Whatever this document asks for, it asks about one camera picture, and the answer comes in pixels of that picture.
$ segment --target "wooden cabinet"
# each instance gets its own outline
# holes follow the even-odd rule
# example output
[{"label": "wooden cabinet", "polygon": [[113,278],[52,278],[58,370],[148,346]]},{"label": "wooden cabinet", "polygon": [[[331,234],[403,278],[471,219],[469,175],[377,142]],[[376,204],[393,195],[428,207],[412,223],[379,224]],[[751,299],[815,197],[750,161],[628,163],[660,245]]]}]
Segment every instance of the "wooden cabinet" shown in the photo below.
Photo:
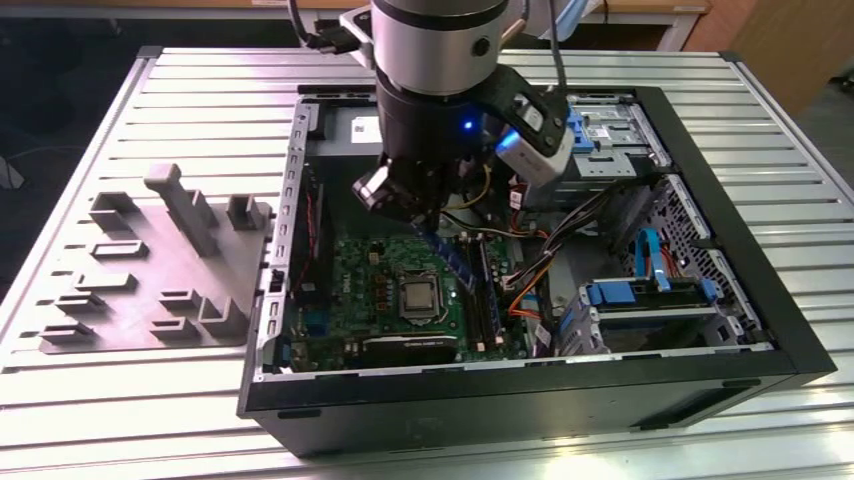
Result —
[{"label": "wooden cabinet", "polygon": [[709,0],[684,51],[739,54],[788,114],[854,55],[854,1]]}]

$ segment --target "ram slot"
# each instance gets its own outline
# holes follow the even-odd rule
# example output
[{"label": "ram slot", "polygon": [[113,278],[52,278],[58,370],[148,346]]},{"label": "ram slot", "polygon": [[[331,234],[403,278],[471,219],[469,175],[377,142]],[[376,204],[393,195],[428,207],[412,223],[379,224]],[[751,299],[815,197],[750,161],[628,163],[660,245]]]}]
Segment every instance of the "ram slot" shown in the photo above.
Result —
[{"label": "ram slot", "polygon": [[495,336],[492,334],[492,320],[489,315],[489,303],[487,300],[487,289],[492,288],[492,285],[487,285],[484,282],[485,272],[484,264],[480,257],[480,241],[468,237],[464,240],[464,252],[468,265],[471,266],[471,272],[475,275],[476,283],[472,292],[473,304],[476,305],[476,322],[479,323],[480,332],[483,334],[483,343],[485,349],[492,350],[495,348]]},{"label": "ram slot", "polygon": [[[457,250],[463,258],[468,260],[468,246],[464,241],[456,239],[453,243],[457,246]],[[477,297],[465,289],[459,278],[456,280],[456,284],[463,305],[463,315],[465,317],[465,341],[468,343],[468,348],[475,352],[483,352],[485,350],[485,345],[483,343],[483,328],[480,327],[480,320],[477,319]]]},{"label": "ram slot", "polygon": [[488,330],[487,336],[493,339],[495,345],[504,343],[501,337],[501,319],[497,313],[497,297],[495,296],[495,282],[492,281],[492,271],[489,268],[489,257],[485,252],[485,241],[483,235],[477,236],[477,255],[480,256],[480,262],[483,268],[483,301],[485,302],[487,314],[488,314]]}]

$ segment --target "yellow wire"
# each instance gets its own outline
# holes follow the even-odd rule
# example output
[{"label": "yellow wire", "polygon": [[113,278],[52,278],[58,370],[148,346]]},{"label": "yellow wire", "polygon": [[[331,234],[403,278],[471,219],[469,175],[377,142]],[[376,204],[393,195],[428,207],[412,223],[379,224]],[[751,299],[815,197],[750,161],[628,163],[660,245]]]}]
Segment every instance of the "yellow wire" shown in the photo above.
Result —
[{"label": "yellow wire", "polygon": [[548,264],[545,265],[545,267],[539,271],[536,276],[531,279],[531,281],[525,285],[524,289],[521,290],[521,293],[519,293],[519,296],[516,297],[516,299],[509,304],[509,309],[508,310],[511,312],[516,309],[516,306],[521,302],[521,297],[524,297],[524,294],[528,293],[528,291],[533,288],[533,285],[536,285],[536,282],[539,282],[539,279],[543,278],[543,275],[545,275],[545,272],[548,271],[548,268],[551,267],[552,263],[555,263],[555,259],[553,258],[548,261]]},{"label": "yellow wire", "polygon": [[475,203],[477,203],[483,199],[483,197],[485,197],[485,193],[489,191],[489,182],[492,180],[492,176],[489,175],[489,167],[487,166],[485,163],[483,164],[483,172],[485,174],[485,183],[483,184],[483,191],[480,192],[480,195],[477,195],[475,198],[468,200],[465,203],[460,203],[459,205],[451,205],[449,207],[444,207],[441,209],[443,212],[448,210],[463,210],[464,208],[471,207]]}]

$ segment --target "black cable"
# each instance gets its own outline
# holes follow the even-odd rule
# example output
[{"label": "black cable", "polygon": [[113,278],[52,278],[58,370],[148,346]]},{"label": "black cable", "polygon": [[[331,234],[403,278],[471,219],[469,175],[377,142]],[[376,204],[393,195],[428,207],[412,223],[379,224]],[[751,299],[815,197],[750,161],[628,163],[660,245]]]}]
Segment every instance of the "black cable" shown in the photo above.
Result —
[{"label": "black cable", "polygon": [[560,45],[557,43],[557,12],[555,1],[556,0],[548,0],[548,22],[551,23],[548,38],[551,43],[551,56],[555,59],[555,68],[557,69],[557,89],[560,95],[565,95],[565,71],[563,70],[563,58],[560,58]]},{"label": "black cable", "polygon": [[523,0],[521,15],[519,15],[519,18],[525,22],[528,21],[528,18],[531,18],[531,0]]},{"label": "black cable", "polygon": [[531,273],[539,271],[545,262],[548,262],[548,260],[553,258],[560,248],[563,248],[563,242],[569,237],[569,235],[572,235],[581,227],[584,227],[584,225],[592,222],[595,216],[599,214],[599,211],[601,210],[604,205],[607,205],[607,202],[615,193],[617,193],[624,188],[643,185],[644,183],[648,183],[653,178],[659,177],[660,174],[652,173],[641,177],[619,180],[608,185],[608,187],[599,193],[596,193],[592,197],[589,197],[567,214],[557,227],[551,232],[551,235],[548,235],[548,238],[543,243],[540,253],[533,263],[517,273],[513,273],[509,276],[507,283],[516,283]]},{"label": "black cable", "polygon": [[310,41],[305,26],[302,25],[302,19],[298,15],[298,7],[296,6],[296,0],[288,0],[288,15],[290,16],[290,24],[293,25],[293,32],[298,37],[302,45],[306,45]]}]

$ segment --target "green motherboard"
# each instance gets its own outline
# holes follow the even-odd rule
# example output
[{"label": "green motherboard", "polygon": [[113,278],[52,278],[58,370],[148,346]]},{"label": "green motherboard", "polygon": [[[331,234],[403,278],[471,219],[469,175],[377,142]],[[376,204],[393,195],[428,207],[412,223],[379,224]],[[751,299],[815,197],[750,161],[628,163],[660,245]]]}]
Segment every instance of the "green motherboard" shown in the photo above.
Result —
[{"label": "green motherboard", "polygon": [[[511,268],[507,252],[509,245],[500,237],[491,238],[484,245],[488,268],[497,280]],[[312,359],[306,369],[323,371],[353,368],[347,360],[357,349],[357,341],[395,335],[455,337],[455,362],[524,358],[523,325],[507,323],[505,308],[499,309],[499,341],[485,345],[485,348],[472,345],[467,338],[467,321],[472,321],[465,318],[467,292],[420,238],[339,237],[333,256],[333,301],[328,309],[305,309],[300,312],[300,322],[308,329],[306,356]],[[416,301],[415,292],[424,285],[436,287],[435,305],[431,301],[424,305],[412,303]],[[489,288],[500,291],[496,281]],[[404,298],[407,291],[412,294],[408,299]],[[423,306],[425,310],[435,308],[435,315],[409,318],[407,305]],[[312,334],[312,326],[316,325],[323,325],[323,328]]]}]

